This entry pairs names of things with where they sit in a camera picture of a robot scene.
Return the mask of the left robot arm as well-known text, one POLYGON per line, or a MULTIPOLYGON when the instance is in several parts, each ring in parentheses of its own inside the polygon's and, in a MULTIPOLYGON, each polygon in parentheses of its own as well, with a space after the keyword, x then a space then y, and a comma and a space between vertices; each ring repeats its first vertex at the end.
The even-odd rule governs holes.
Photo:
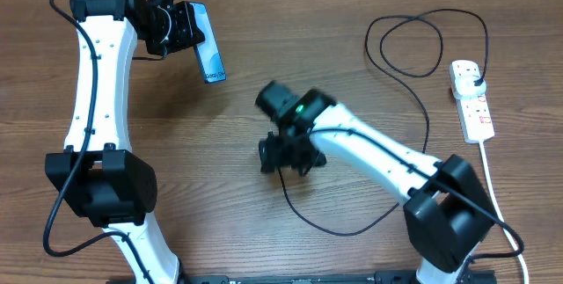
POLYGON ((139 40, 148 59, 204 41, 194 8, 183 0, 69 0, 64 17, 77 30, 76 101, 60 153, 45 159, 56 206, 110 238, 129 263, 136 283, 186 283, 180 259, 155 217, 157 179, 135 156, 128 134, 128 88, 139 40))

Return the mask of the blue Samsung Galaxy smartphone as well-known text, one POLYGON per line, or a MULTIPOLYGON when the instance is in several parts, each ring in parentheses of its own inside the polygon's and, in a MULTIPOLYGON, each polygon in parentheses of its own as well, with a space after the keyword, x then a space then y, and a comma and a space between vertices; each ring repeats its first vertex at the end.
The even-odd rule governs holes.
POLYGON ((188 2, 187 14, 190 40, 200 65, 203 81, 206 84, 225 81, 226 72, 206 6, 201 3, 188 2))

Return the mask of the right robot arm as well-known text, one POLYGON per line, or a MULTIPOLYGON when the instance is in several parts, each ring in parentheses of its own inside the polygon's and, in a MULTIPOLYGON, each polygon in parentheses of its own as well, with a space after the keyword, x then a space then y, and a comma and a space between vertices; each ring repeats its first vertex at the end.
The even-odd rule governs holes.
POLYGON ((495 213, 472 166, 408 148, 311 89, 302 97, 275 81, 256 106, 278 127, 260 141, 261 170, 289 167, 305 176, 338 157, 373 179, 403 208, 409 240, 421 255, 418 283, 458 283, 494 225, 495 213))

